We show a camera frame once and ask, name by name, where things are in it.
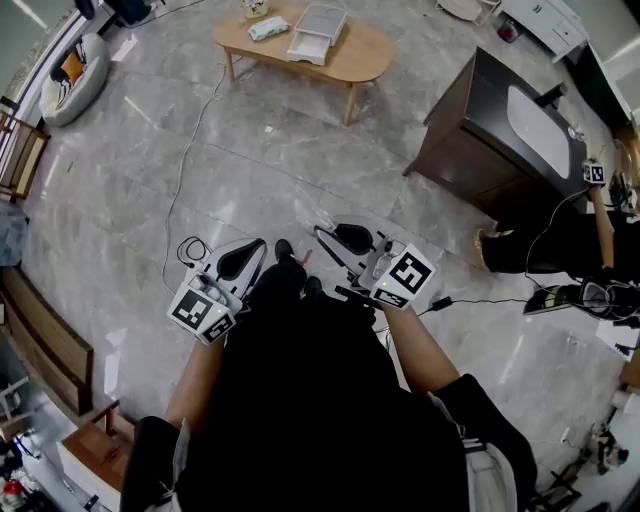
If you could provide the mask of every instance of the gray tile floor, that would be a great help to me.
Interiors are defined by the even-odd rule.
[[[175,8],[187,0],[169,0]],[[588,136],[590,152],[611,138],[584,103],[563,64],[523,35],[501,41],[491,20],[478,28],[418,0],[342,4],[386,31],[396,55],[341,124],[343,91],[243,59],[202,117],[171,216],[169,286],[184,274],[177,244],[199,235],[217,245],[247,235],[271,245],[286,236],[313,249],[309,271],[326,287],[344,276],[310,236],[325,215],[356,212],[412,241],[438,267],[416,308],[433,297],[523,298],[520,276],[490,275],[473,263],[471,233],[492,222],[422,177],[401,172],[424,137],[430,106],[481,46],[540,91],[569,85],[561,111]],[[193,340],[165,316],[161,280],[164,222],[178,164],[201,108],[219,80],[222,52],[211,27],[237,1],[206,0],[135,30],[114,30],[116,54],[104,91],[74,123],[56,129],[26,203],[31,217],[24,267],[44,296],[94,347],[95,396],[122,399],[134,417],[161,414]],[[621,360],[588,334],[521,305],[460,304],[425,316],[453,361],[476,375],[503,413],[529,438],[541,482],[575,456],[604,417]]]

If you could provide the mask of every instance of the shoe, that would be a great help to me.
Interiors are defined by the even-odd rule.
[[[305,296],[313,297],[314,295],[318,295],[323,293],[322,291],[322,282],[316,276],[311,276],[307,279],[307,282],[304,283],[304,294]]]
[[[280,261],[283,257],[289,256],[293,258],[293,247],[284,238],[276,242],[276,260]]]

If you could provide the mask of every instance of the white box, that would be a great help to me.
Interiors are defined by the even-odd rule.
[[[328,37],[297,32],[287,50],[287,60],[308,60],[312,64],[324,66],[331,40]]]
[[[347,11],[328,5],[310,4],[296,23],[295,30],[305,34],[328,37],[335,46],[347,21]]]

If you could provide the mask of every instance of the table leg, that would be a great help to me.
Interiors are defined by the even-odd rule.
[[[233,59],[231,58],[229,50],[225,50],[224,53],[227,56],[227,73],[229,73],[229,81],[233,82],[236,79],[236,75],[233,72]]]
[[[360,84],[352,83],[349,86],[349,98],[347,99],[347,111],[344,114],[344,124],[349,126],[351,123],[351,114],[353,113],[353,107],[356,104],[356,97],[358,96],[358,89]]]

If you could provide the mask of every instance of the white sink basin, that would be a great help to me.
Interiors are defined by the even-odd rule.
[[[569,141],[566,134],[536,103],[509,87],[507,117],[513,130],[561,177],[569,177]]]

